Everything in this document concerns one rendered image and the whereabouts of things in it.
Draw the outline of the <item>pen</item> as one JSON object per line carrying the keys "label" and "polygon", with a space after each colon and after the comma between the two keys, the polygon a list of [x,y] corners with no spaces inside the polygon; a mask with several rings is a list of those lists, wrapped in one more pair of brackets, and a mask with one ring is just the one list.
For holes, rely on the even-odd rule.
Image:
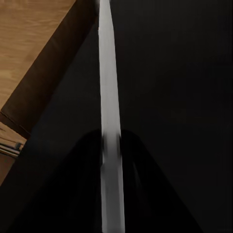
{"label": "pen", "polygon": [[102,130],[102,233],[125,233],[122,134],[113,20],[109,0],[100,0],[100,100]]}

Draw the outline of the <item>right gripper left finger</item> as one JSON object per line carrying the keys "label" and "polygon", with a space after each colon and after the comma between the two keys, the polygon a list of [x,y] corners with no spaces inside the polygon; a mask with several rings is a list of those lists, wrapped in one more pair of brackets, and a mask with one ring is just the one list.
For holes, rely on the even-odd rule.
{"label": "right gripper left finger", "polygon": [[85,134],[6,233],[93,233],[100,150]]}

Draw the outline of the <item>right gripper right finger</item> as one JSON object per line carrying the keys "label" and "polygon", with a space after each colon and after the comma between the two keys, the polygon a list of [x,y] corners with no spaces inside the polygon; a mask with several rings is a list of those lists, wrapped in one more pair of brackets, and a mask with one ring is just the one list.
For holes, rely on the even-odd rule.
{"label": "right gripper right finger", "polygon": [[[203,233],[141,138],[121,134],[125,233]],[[141,214],[133,161],[152,216]]]}

